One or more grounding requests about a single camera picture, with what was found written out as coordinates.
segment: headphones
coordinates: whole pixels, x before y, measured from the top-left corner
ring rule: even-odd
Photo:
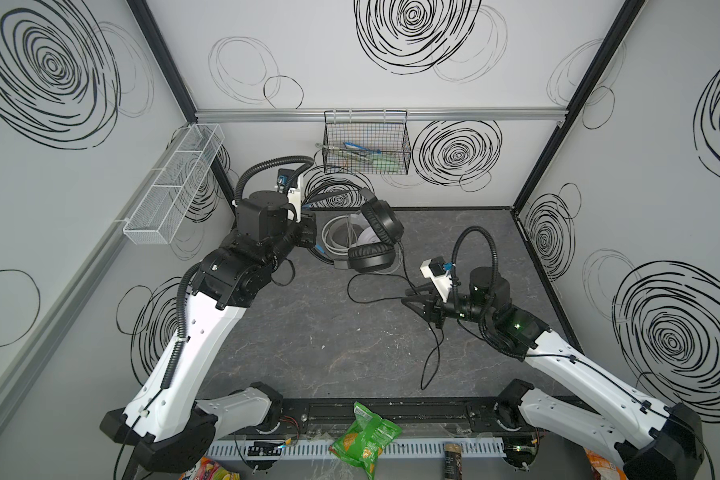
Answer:
[[[360,190],[360,195],[365,198],[360,212],[379,242],[350,247],[346,261],[334,260],[334,267],[340,270],[352,268],[361,274],[367,274],[392,266],[394,245],[403,237],[404,227],[386,201],[376,198],[368,188]]]

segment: chip bag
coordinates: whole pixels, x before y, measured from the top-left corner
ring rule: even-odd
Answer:
[[[355,402],[355,421],[328,450],[353,467],[363,467],[373,480],[376,458],[402,432],[402,428]]]

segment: headphone ear cup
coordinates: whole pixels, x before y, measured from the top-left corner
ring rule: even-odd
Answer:
[[[378,217],[376,217],[376,213],[373,211],[373,208],[371,208],[370,202],[365,202],[361,205],[360,211],[368,221],[368,225],[373,228],[373,231],[378,239],[381,240],[383,244],[394,245],[393,238],[389,235],[387,229],[384,228],[384,225],[382,225],[382,222],[379,221]]]
[[[361,274],[378,272],[394,263],[394,246],[387,244],[366,244],[353,246],[347,251],[350,268]]]

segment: wire basket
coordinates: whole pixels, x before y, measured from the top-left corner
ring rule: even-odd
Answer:
[[[325,120],[322,161],[327,174],[336,168],[363,174],[408,174],[407,111],[327,110]]]
[[[171,143],[176,147],[170,159],[123,228],[136,245],[173,241],[224,140],[218,124],[194,124],[181,135]]]

